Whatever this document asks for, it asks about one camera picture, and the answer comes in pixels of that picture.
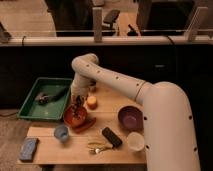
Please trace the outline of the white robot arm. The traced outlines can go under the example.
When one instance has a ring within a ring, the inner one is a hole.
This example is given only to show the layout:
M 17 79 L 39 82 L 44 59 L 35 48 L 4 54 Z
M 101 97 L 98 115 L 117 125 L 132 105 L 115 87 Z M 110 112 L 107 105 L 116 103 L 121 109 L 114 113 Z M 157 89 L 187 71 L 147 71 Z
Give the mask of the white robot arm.
M 78 56 L 71 96 L 86 96 L 102 82 L 142 106 L 147 171 L 201 171 L 193 114 L 186 93 L 171 82 L 155 84 L 99 66 L 96 55 Z

